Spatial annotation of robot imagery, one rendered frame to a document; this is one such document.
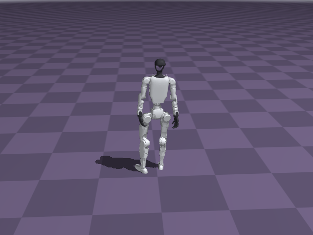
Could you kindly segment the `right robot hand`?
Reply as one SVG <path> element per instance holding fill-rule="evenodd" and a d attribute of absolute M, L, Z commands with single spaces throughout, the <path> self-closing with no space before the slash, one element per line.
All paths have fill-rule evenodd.
<path fill-rule="evenodd" d="M 174 121 L 172 122 L 175 123 L 174 126 L 172 128 L 177 128 L 179 126 L 179 119 L 178 119 L 179 113 L 176 112 L 176 115 L 174 115 Z"/>

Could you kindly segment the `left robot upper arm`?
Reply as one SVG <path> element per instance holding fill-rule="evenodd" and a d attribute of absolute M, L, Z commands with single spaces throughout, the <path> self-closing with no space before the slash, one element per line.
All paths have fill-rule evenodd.
<path fill-rule="evenodd" d="M 151 77 L 150 76 L 147 76 L 147 77 L 144 77 L 142 79 L 142 85 L 141 85 L 141 99 L 145 99 L 146 98 L 146 91 L 147 91 L 147 87 L 150 83 L 150 80 L 151 80 Z"/>

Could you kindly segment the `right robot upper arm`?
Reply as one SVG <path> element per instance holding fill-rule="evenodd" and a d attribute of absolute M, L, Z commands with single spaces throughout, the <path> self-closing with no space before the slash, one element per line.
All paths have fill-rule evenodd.
<path fill-rule="evenodd" d="M 169 77 L 169 84 L 170 84 L 170 99 L 176 100 L 176 82 L 173 78 Z"/>

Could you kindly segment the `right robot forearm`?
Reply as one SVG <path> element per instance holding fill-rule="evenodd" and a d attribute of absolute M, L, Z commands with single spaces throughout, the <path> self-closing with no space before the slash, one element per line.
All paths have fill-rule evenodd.
<path fill-rule="evenodd" d="M 178 105 L 177 105 L 177 95 L 176 95 L 176 100 L 172 101 L 172 110 L 173 110 L 173 115 L 176 115 L 176 112 L 178 112 Z"/>

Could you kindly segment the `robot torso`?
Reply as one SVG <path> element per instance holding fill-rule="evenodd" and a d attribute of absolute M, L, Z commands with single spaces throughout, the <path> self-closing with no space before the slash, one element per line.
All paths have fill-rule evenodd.
<path fill-rule="evenodd" d="M 153 108 L 151 108 L 152 119 L 162 119 L 163 109 L 160 103 L 164 103 L 169 87 L 169 78 L 166 75 L 164 78 L 156 78 L 155 75 L 151 75 L 149 83 L 149 96 L 153 102 Z M 164 75 L 163 75 L 164 76 Z"/>

